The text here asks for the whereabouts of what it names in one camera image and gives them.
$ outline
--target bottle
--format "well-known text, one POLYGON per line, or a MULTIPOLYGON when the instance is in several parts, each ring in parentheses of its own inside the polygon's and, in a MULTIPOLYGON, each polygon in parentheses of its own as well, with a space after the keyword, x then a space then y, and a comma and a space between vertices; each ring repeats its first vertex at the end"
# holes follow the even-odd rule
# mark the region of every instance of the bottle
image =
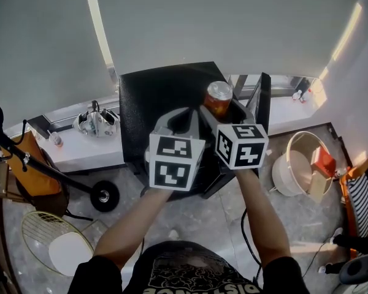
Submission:
POLYGON ((294 101, 299 100, 299 99, 300 99, 300 97, 301 97, 301 92, 302 92, 301 90, 296 91, 296 92, 293 94, 292 99, 293 99, 294 101))
POLYGON ((61 139, 60 135, 57 134, 57 132, 49 132, 48 130, 48 133, 49 133, 49 141, 51 143, 53 143, 54 145, 56 145, 57 147, 62 147, 63 145, 63 140, 61 139))
POLYGON ((233 97, 233 89, 224 81, 214 81, 207 88, 204 105, 217 118, 223 118, 233 97))
POLYGON ((339 179, 341 176, 345 175, 350 170, 350 167, 339 168, 335 171, 334 178, 339 179))

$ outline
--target black table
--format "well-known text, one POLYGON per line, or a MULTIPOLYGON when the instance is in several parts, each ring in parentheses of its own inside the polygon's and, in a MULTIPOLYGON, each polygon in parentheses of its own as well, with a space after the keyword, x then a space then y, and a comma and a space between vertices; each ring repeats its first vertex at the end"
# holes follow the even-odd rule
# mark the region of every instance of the black table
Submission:
MULTIPOLYGON (((198 109, 204 101, 208 85, 225 79, 214 62, 202 62, 129 73, 122 75, 119 81, 124 161, 147 186, 144 152, 148 147, 149 134, 159 117, 177 108, 198 109)), ((214 155, 214 137, 201 120, 199 130, 201 139, 206 140, 199 171, 191 190, 175 191, 172 199, 197 194, 209 198, 234 177, 234 173, 214 155)))

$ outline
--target black t-shirt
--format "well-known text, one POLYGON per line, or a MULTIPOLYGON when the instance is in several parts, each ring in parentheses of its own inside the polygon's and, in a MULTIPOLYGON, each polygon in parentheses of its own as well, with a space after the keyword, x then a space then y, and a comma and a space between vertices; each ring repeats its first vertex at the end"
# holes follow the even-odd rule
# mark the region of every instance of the black t-shirt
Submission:
MULTIPOLYGON (((261 290, 207 248, 168 241, 140 256, 123 294, 309 293, 300 267, 291 257, 270 262, 263 279, 261 290)), ((79 265, 68 293, 122 293, 120 270, 107 258, 93 257, 79 265)))

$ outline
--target orange object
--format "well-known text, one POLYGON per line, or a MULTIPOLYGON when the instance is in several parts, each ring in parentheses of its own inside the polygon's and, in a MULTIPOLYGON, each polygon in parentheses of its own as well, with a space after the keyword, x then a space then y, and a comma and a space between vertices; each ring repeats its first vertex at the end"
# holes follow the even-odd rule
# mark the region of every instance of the orange object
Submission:
POLYGON ((312 154, 311 167, 313 170, 320 172, 325 178, 332 178, 335 173, 337 162, 322 147, 319 146, 312 154))
POLYGON ((204 105, 217 118, 223 118, 233 97, 233 90, 224 81, 214 81, 207 88, 204 105))
MULTIPOLYGON (((20 137, 13 138, 13 141, 19 140, 20 137)), ((31 132, 25 133, 23 141, 17 147, 24 152, 30 153, 30 155, 38 161, 47 164, 44 157, 42 157, 41 149, 31 132)), ((1 150, 5 156, 9 156, 8 151, 3 148, 1 148, 1 150)), ((27 167, 27 171, 23 172, 22 162, 17 156, 13 156, 11 159, 7 160, 7 163, 11 167, 12 173, 31 196, 44 196, 58 194, 61 192, 60 184, 57 180, 46 176, 29 166, 27 167)))

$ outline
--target hand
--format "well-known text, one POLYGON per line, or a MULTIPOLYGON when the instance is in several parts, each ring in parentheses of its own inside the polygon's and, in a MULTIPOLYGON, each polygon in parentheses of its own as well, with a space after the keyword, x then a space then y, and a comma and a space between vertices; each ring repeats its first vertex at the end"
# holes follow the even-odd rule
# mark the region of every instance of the hand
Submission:
POLYGON ((150 187, 145 194, 149 195, 157 195, 160 197, 166 197, 166 200, 173 194, 174 190, 171 189, 156 189, 154 187, 150 187))
POLYGON ((236 174, 237 178, 243 178, 243 177, 247 177, 247 178, 258 178, 258 176, 255 174, 255 172, 253 171, 253 169, 240 169, 240 170, 234 170, 234 174, 236 174))

